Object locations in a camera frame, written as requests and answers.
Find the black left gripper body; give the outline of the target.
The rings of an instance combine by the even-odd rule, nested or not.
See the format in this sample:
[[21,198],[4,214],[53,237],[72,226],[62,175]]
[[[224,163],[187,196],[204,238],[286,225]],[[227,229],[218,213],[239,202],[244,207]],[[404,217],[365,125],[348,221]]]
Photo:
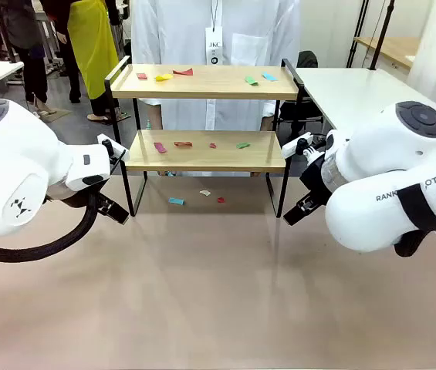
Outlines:
[[71,190],[64,183],[55,183],[46,191],[47,200],[60,200],[63,203],[87,203],[91,193],[98,193],[104,182],[95,183],[82,190]]

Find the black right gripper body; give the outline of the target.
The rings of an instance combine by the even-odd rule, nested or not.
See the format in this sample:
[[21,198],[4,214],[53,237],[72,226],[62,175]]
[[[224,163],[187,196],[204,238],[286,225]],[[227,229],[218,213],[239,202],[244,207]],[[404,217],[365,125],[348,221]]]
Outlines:
[[324,152],[316,152],[309,156],[307,168],[300,176],[303,185],[309,190],[305,199],[311,201],[328,201],[332,192],[323,182],[321,169],[325,160]]

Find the person's right forearm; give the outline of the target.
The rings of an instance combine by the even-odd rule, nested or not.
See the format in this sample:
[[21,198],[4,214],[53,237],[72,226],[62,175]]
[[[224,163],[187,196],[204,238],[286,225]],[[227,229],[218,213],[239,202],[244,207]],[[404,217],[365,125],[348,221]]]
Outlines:
[[158,105],[147,104],[147,117],[149,119],[151,129],[153,130],[163,129],[161,104]]

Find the beige floor mat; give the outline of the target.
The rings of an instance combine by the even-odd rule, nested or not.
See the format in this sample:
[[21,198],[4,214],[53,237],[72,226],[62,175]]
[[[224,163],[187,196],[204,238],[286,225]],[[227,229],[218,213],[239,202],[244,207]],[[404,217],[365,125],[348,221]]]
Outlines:
[[36,111],[33,114],[40,118],[44,123],[50,124],[54,121],[63,118],[64,116],[68,116],[71,113],[70,110],[67,109],[57,109],[54,113],[48,113],[45,110]]

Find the large white table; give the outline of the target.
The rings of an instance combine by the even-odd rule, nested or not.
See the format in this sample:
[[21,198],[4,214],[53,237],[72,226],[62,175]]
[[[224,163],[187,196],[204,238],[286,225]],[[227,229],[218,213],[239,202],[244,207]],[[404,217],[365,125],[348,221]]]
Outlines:
[[330,125],[351,135],[387,106],[417,101],[436,109],[436,103],[382,69],[298,68],[313,101]]

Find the black chair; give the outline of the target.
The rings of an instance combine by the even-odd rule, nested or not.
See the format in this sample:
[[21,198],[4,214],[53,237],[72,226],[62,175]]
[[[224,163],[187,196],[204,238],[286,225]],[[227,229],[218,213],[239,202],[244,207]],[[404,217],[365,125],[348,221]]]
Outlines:
[[[316,55],[312,51],[299,52],[296,67],[317,68]],[[291,134],[304,130],[308,122],[323,123],[323,114],[307,92],[302,95],[299,111],[294,101],[285,101],[280,107],[279,118],[282,122],[290,123]]]

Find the figure in yellow apron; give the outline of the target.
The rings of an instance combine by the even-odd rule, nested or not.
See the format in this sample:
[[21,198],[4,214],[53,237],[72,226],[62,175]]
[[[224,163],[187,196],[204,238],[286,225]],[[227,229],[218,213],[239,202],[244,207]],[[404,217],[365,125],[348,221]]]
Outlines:
[[70,41],[92,112],[87,119],[108,124],[104,80],[119,62],[111,27],[120,24],[116,0],[40,0],[61,42]]

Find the black tripod stand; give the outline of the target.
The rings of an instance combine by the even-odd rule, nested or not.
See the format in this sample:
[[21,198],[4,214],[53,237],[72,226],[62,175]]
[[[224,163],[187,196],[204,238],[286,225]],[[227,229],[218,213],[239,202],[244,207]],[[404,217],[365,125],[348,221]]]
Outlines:
[[[378,18],[377,23],[375,25],[375,28],[373,30],[373,34],[371,36],[371,40],[369,41],[369,45],[367,46],[367,50],[370,49],[371,42],[374,39],[379,22],[381,20],[382,14],[383,14],[383,10],[386,10],[386,15],[384,18],[384,23],[382,25],[382,28],[380,30],[380,34],[379,34],[379,38],[378,38],[375,50],[373,51],[373,57],[372,57],[371,62],[370,62],[369,70],[376,69],[377,61],[379,59],[382,45],[384,43],[384,39],[385,39],[385,36],[387,34],[387,29],[388,29],[388,26],[390,23],[390,19],[391,19],[393,10],[394,10],[394,3],[395,3],[395,0],[384,0],[383,4],[381,6],[379,18]],[[358,19],[357,19],[357,25],[356,25],[356,28],[355,28],[355,31],[353,34],[353,41],[351,43],[349,54],[348,54],[348,59],[346,61],[347,68],[351,68],[353,65],[354,57],[355,57],[356,50],[357,50],[357,39],[359,37],[361,37],[361,32],[363,29],[363,24],[364,24],[366,15],[367,15],[369,4],[370,4],[370,0],[362,0],[362,2],[361,2],[360,12],[359,12]]]

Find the wooden desk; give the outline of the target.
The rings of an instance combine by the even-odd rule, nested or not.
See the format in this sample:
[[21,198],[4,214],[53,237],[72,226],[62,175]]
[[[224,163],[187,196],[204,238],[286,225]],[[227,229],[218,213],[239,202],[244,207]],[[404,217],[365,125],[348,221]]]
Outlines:
[[[354,37],[353,40],[367,49],[372,61],[379,39],[371,37]],[[413,37],[386,37],[380,49],[380,56],[389,61],[392,65],[411,70],[414,58],[420,45],[419,38]]]

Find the figure in dark clothes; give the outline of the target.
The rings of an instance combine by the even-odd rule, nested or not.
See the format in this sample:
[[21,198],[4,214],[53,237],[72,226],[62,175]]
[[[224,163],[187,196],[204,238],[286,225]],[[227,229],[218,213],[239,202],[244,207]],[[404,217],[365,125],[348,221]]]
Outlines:
[[46,56],[32,0],[0,0],[1,25],[5,38],[18,54],[23,66],[25,99],[40,115],[56,112],[47,102]]

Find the person in white shirt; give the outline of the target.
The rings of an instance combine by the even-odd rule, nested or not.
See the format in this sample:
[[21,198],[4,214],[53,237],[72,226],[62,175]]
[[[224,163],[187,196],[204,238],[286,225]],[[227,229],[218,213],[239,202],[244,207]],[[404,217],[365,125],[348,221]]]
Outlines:
[[[211,0],[132,0],[131,52],[138,64],[206,66]],[[280,66],[299,53],[300,0],[222,0],[221,66]],[[275,101],[146,99],[161,104],[163,130],[260,130]]]

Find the two-tier wooden shelf black frame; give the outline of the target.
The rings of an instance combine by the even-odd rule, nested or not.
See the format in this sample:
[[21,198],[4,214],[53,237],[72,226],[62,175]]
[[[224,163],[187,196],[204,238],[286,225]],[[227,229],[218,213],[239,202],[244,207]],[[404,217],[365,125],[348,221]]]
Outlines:
[[[291,63],[284,59],[280,66],[192,66],[194,75],[178,76],[173,70],[186,70],[186,65],[169,66],[131,64],[124,57],[104,80],[109,104],[115,99],[131,99],[134,113],[139,113],[139,99],[224,99],[224,100],[273,100],[279,106],[283,101],[300,104],[304,88],[302,80]],[[271,82],[262,77],[267,72],[277,78]],[[145,73],[148,80],[139,80],[138,73]],[[173,74],[168,81],[156,82],[155,77]],[[259,82],[250,86],[245,77]],[[142,129],[136,118],[136,135],[130,147],[130,159],[120,164],[124,191],[131,216],[136,215],[144,194],[146,179],[142,179],[136,195],[130,191],[129,171],[140,172],[145,177],[150,171],[190,172],[246,172],[281,173],[279,195],[274,194],[272,182],[268,185],[273,210],[282,214],[289,178],[290,160],[282,157],[275,130],[271,131],[177,131]],[[193,147],[179,148],[175,141],[192,142]],[[158,153],[154,142],[167,149]],[[238,143],[251,143],[250,147],[237,149]],[[217,148],[209,147],[215,143]]]

